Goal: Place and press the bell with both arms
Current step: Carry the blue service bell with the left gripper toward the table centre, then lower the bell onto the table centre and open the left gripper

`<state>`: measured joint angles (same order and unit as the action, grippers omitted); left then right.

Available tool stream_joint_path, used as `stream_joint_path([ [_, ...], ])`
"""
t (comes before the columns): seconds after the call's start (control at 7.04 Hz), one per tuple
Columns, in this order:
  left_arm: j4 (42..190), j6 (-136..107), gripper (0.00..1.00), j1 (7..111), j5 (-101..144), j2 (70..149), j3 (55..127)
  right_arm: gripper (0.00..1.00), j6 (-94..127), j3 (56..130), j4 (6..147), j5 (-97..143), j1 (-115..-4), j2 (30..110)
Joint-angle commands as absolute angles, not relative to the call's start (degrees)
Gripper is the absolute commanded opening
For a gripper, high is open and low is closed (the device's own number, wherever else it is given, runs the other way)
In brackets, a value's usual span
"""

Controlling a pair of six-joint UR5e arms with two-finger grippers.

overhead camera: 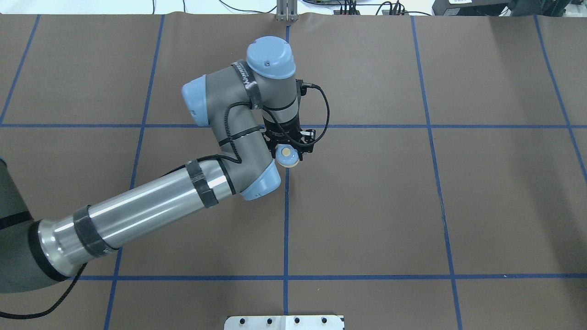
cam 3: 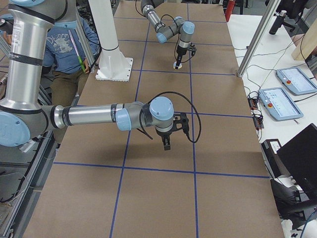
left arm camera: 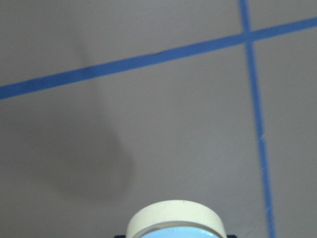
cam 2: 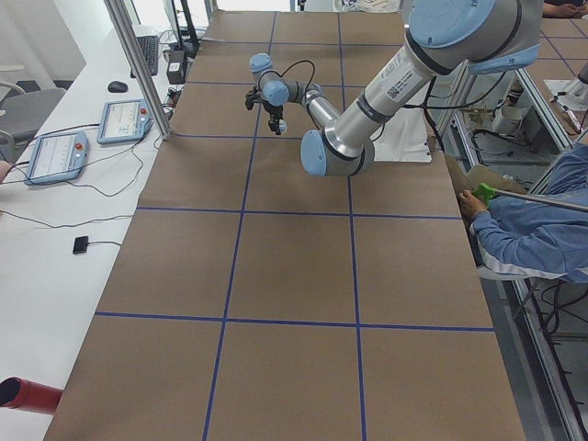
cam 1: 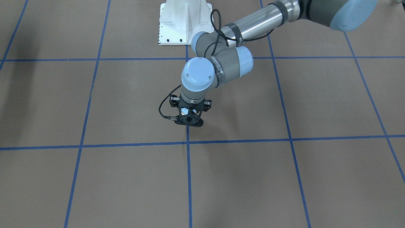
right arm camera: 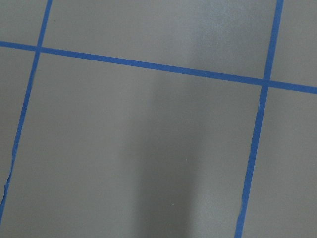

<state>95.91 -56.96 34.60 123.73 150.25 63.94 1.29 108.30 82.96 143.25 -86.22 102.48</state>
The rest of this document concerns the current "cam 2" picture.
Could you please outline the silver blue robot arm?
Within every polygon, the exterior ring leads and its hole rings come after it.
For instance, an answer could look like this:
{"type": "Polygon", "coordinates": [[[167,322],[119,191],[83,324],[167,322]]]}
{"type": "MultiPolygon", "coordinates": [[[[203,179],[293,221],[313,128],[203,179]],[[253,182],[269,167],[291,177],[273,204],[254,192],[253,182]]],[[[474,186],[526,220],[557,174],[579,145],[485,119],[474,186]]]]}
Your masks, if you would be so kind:
{"type": "Polygon", "coordinates": [[[357,175],[374,161],[372,134],[432,78],[451,74],[461,63],[471,74],[490,74],[534,62],[542,8],[540,1],[416,1],[403,46],[344,112],[313,81],[288,80],[274,71],[266,53],[250,59],[254,86],[244,104],[247,109],[262,105],[275,134],[285,126],[284,105],[303,106],[317,125],[304,134],[300,146],[306,172],[357,175]]]}

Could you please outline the person's hand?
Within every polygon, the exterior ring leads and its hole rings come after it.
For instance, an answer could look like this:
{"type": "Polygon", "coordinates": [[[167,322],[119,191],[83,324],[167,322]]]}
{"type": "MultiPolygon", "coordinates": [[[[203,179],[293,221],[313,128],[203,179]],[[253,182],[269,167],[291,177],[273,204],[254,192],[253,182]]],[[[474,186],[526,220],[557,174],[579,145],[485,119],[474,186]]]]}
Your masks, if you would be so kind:
{"type": "Polygon", "coordinates": [[[458,194],[459,209],[466,227],[469,227],[478,217],[490,217],[488,207],[469,190],[458,194]]]}

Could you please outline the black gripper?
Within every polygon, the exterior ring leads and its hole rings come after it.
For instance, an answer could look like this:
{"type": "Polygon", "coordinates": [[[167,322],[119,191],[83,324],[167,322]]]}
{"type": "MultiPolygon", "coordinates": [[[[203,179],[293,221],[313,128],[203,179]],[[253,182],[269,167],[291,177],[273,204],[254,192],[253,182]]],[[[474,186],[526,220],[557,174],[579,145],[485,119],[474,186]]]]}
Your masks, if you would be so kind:
{"type": "Polygon", "coordinates": [[[254,86],[245,94],[244,104],[247,110],[252,110],[255,104],[260,104],[271,119],[271,131],[281,135],[283,131],[283,107],[274,106],[263,97],[261,89],[254,86]]]}

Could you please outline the blue sleeved forearm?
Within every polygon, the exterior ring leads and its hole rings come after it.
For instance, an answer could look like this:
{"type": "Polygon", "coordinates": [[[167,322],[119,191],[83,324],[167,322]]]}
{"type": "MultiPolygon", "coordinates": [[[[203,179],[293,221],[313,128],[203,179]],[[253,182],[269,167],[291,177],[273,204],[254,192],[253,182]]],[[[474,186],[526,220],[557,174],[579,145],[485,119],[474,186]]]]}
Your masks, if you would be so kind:
{"type": "Polygon", "coordinates": [[[587,214],[498,197],[469,229],[494,273],[587,282],[587,214]]]}

